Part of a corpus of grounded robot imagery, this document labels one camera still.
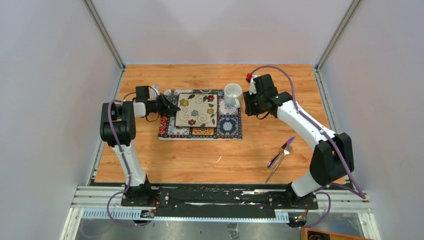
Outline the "colourful patterned placemat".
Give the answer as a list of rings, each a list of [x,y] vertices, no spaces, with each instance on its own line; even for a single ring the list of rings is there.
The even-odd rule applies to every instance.
[[[241,140],[241,110],[228,106],[224,101],[222,89],[168,89],[164,96],[174,105],[178,105],[181,93],[213,94],[218,96],[218,116],[216,128],[175,126],[175,114],[162,116],[158,129],[159,140]]]

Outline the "silver fork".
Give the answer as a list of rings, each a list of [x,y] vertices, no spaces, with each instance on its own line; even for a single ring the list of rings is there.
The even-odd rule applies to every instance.
[[[274,169],[269,174],[268,178],[266,179],[265,183],[268,183],[271,177],[275,174],[281,163],[283,162],[283,159],[289,155],[293,150],[293,147],[289,145],[287,148],[284,149],[284,151],[281,152],[281,154],[278,155],[278,162],[275,164]]]

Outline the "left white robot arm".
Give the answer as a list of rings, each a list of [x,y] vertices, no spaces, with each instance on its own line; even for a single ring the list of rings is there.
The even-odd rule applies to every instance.
[[[146,207],[157,199],[136,151],[136,118],[147,117],[151,113],[170,116],[178,111],[180,107],[159,93],[157,88],[148,85],[137,86],[133,100],[114,99],[102,104],[99,135],[118,156],[125,175],[122,205]]]

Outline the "white mug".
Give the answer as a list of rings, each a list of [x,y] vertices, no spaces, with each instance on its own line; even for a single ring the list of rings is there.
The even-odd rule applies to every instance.
[[[240,85],[230,83],[224,88],[224,102],[229,107],[240,108],[243,90]]]

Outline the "square floral plate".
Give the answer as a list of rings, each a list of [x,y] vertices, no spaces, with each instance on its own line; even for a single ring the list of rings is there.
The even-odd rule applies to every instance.
[[[218,96],[205,93],[180,93],[175,114],[176,127],[216,128],[218,121]]]

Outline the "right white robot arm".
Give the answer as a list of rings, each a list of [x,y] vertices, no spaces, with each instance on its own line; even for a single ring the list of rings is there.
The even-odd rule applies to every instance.
[[[286,204],[298,209],[306,195],[334,181],[351,176],[355,169],[350,136],[335,133],[308,114],[295,96],[278,92],[270,74],[246,76],[250,89],[243,93],[248,116],[271,114],[289,125],[312,149],[309,170],[288,186]]]

